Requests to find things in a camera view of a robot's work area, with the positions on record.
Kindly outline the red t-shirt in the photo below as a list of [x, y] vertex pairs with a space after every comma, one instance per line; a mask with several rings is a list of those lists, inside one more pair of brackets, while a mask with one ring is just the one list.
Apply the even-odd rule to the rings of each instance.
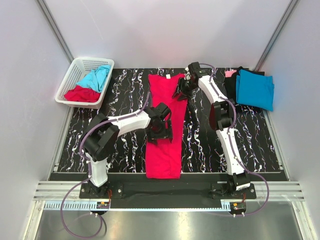
[[145, 153], [145, 171], [148, 179], [179, 179], [182, 171], [182, 141], [187, 100], [173, 98], [178, 81], [185, 75], [179, 73], [167, 78], [156, 74], [148, 76], [152, 105], [166, 104], [171, 110], [173, 139], [148, 142]]

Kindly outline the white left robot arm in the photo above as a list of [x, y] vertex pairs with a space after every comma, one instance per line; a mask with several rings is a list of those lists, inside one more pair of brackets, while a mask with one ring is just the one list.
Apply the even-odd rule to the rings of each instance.
[[145, 130], [147, 141], [157, 145], [158, 140], [173, 140], [172, 111], [163, 102], [156, 107], [144, 107], [132, 113], [107, 117], [96, 115], [83, 132], [80, 155], [88, 162], [90, 192], [97, 198], [108, 193], [107, 159], [118, 137]]

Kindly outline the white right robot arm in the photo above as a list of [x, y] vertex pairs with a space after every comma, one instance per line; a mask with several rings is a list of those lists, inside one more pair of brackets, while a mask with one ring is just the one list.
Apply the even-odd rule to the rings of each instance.
[[192, 62], [185, 68], [184, 77], [179, 78], [172, 95], [178, 101], [191, 98], [194, 89], [201, 89], [210, 102], [209, 125], [216, 132], [226, 159], [227, 192], [232, 198], [244, 194], [251, 182], [245, 169], [235, 139], [236, 109], [199, 62]]

